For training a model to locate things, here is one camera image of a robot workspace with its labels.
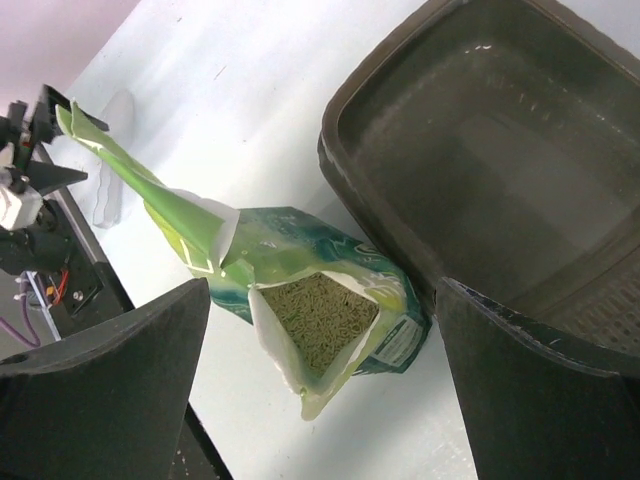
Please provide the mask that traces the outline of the green litter bag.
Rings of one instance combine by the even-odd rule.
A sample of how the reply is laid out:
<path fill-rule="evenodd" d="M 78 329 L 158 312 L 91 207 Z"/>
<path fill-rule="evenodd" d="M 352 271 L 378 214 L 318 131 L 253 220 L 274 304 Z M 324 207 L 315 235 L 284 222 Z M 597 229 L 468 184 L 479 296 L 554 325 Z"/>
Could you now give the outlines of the green litter bag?
<path fill-rule="evenodd" d="M 355 375 L 405 372 L 431 322 L 407 275 L 376 248 L 293 207 L 235 209 L 163 184 L 77 104 L 58 125 L 134 190 L 217 306 L 251 324 L 315 419 Z"/>

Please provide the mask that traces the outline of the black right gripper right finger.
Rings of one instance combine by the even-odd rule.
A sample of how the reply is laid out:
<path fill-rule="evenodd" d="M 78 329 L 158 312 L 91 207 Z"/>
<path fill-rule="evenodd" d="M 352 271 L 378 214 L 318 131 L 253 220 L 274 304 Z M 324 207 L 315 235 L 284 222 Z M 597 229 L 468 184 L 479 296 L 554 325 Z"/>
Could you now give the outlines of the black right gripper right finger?
<path fill-rule="evenodd" d="M 451 278 L 435 308 L 479 478 L 638 478 L 638 357 Z"/>

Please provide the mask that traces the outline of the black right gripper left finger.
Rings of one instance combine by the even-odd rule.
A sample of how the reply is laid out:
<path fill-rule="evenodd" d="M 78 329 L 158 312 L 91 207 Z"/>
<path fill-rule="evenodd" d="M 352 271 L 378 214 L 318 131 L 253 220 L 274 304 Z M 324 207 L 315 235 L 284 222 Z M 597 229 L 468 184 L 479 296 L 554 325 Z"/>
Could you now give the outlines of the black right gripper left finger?
<path fill-rule="evenodd" d="M 2 478 L 168 478 L 209 309 L 192 279 L 2 360 Z"/>

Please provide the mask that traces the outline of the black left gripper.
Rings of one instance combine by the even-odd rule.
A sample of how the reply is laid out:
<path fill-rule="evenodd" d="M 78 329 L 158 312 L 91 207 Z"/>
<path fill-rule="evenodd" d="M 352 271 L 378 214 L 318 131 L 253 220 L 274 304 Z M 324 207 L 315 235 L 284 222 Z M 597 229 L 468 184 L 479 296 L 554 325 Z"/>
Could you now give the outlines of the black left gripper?
<path fill-rule="evenodd" d="M 70 256 L 70 240 L 58 231 L 46 196 L 88 174 L 34 159 L 39 147 L 62 135 L 58 107 L 70 111 L 70 100 L 43 85 L 30 119 L 23 101 L 12 102 L 1 117 L 1 270 L 10 275 L 55 273 Z"/>

